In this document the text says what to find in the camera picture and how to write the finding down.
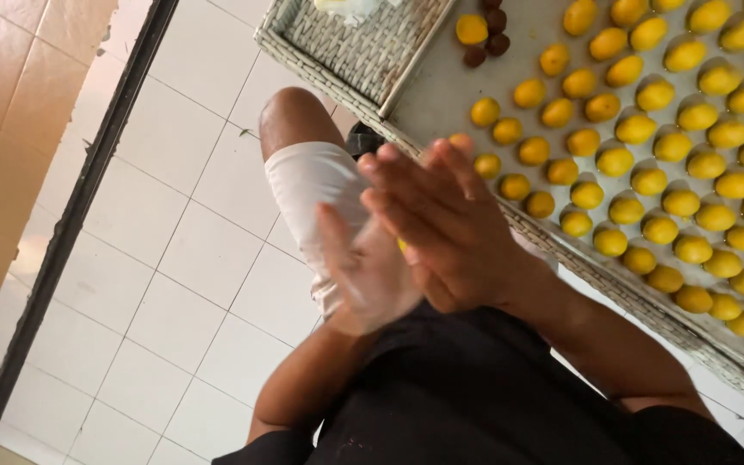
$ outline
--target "wicker tray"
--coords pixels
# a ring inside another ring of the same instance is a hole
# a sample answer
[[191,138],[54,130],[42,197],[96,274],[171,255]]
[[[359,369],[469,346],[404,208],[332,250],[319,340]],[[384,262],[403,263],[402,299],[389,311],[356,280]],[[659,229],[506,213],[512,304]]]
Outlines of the wicker tray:
[[[454,9],[472,9],[457,3],[457,0],[407,0],[398,7],[385,3],[367,22],[353,28],[344,26],[338,17],[318,12],[311,0],[274,0],[255,38],[280,63],[346,106],[407,153],[417,156],[422,147],[419,142],[427,134],[399,129],[405,127],[397,122],[399,112],[404,115],[408,112],[402,112],[398,105],[403,103],[405,93],[412,92],[411,86],[428,85],[416,84],[427,74],[419,70],[425,56],[430,61],[436,48],[444,47],[441,43],[444,38],[436,36],[443,36],[438,32],[452,27],[445,21],[446,17]],[[600,5],[600,11],[606,7]],[[460,52],[449,61],[454,64],[459,59]],[[520,66],[531,69],[534,65]],[[507,83],[506,90],[511,88],[512,84]],[[506,101],[503,95],[494,97]],[[459,130],[468,128],[457,115],[454,119]],[[503,200],[501,207],[508,222],[522,235],[744,393],[744,347],[739,347],[738,339],[713,332],[707,323],[692,318],[702,315],[681,311],[666,296],[646,288],[628,272],[600,260],[591,248],[561,235],[552,224],[539,223]]]

